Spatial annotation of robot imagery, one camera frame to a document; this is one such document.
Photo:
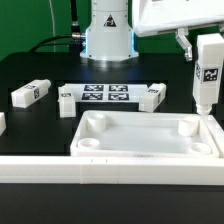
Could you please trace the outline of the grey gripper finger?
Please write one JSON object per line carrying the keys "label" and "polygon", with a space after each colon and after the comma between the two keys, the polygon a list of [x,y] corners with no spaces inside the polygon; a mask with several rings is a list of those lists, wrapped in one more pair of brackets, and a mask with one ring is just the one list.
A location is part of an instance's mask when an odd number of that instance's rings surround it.
{"label": "grey gripper finger", "polygon": [[192,45],[187,39],[188,29],[187,28],[178,28],[176,30],[175,38],[179,45],[184,50],[184,56],[187,61],[191,61],[193,59],[192,54]]}

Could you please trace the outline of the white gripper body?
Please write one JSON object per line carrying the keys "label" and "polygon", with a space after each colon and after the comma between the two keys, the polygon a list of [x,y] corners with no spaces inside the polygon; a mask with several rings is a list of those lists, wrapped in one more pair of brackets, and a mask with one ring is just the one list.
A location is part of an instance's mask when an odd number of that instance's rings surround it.
{"label": "white gripper body", "polygon": [[224,22],[224,0],[132,0],[132,26],[139,37]]}

